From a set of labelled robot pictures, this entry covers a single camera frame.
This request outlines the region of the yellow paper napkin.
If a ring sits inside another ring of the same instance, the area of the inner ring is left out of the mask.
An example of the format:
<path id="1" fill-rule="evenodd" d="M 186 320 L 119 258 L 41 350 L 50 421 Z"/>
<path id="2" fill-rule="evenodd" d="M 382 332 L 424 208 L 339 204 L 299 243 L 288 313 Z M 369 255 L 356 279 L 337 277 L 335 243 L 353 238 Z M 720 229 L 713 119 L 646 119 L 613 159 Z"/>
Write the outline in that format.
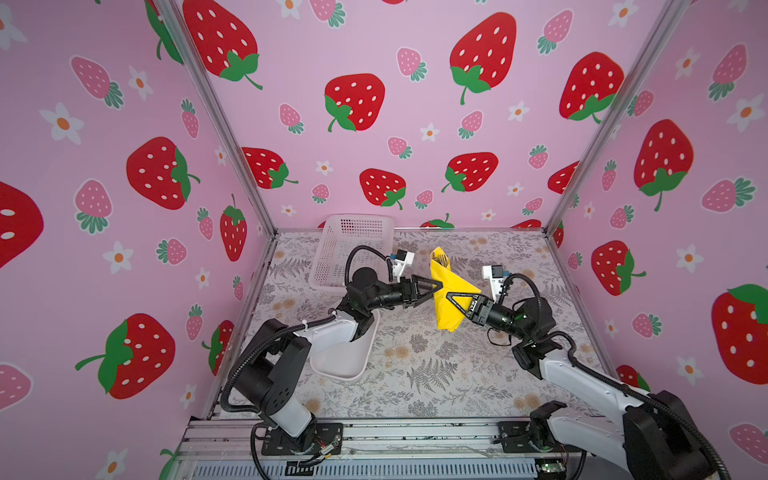
<path id="1" fill-rule="evenodd" d="M 437 328 L 454 332 L 465 319 L 463 310 L 469 309 L 471 297 L 481 290 L 452 271 L 450 258 L 440 247 L 430 254 L 430 273 L 433 280 L 442 283 L 434 294 Z"/>

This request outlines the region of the white plastic tray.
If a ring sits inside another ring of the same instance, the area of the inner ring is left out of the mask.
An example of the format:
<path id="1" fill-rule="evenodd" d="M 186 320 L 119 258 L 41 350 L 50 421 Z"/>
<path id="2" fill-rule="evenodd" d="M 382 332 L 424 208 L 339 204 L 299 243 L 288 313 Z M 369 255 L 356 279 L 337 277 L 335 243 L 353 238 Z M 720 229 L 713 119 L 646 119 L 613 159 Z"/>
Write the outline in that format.
<path id="1" fill-rule="evenodd" d="M 339 382 L 356 382 L 366 370 L 380 323 L 380 314 L 374 312 L 366 333 L 353 340 L 353 327 L 358 323 L 341 313 L 327 325 L 310 329 L 307 339 L 312 348 L 309 354 L 311 369 L 318 375 Z"/>

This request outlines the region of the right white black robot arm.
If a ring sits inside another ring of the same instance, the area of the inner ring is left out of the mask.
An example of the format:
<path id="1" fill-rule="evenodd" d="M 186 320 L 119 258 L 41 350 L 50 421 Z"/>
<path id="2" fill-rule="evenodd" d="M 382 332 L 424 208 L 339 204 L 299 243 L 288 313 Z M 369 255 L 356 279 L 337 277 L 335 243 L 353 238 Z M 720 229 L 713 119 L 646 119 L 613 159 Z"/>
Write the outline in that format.
<path id="1" fill-rule="evenodd" d="M 521 369 L 598 411 L 588 417 L 550 401 L 529 416 L 527 438 L 539 451 L 571 445 L 626 470 L 635 479 L 720 479 L 730 474 L 684 403 L 649 394 L 602 374 L 576 357 L 576 343 L 557 330 L 551 308 L 534 296 L 510 309 L 482 294 L 450 292 L 448 301 L 474 324 L 515 339 Z"/>

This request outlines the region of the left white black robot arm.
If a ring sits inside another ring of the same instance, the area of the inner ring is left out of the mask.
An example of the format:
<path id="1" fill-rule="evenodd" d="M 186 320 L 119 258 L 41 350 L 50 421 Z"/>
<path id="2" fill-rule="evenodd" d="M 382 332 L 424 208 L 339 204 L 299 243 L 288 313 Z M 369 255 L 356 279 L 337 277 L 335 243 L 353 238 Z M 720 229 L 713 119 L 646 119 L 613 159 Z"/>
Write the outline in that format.
<path id="1" fill-rule="evenodd" d="M 390 274 L 385 283 L 370 267 L 346 274 L 344 283 L 345 295 L 328 316 L 293 326 L 277 319 L 262 324 L 230 369 L 219 397 L 224 411 L 255 414 L 306 450 L 316 438 L 317 420 L 294 392 L 310 355 L 359 340 L 376 311 L 419 306 L 443 287 L 419 275 Z"/>

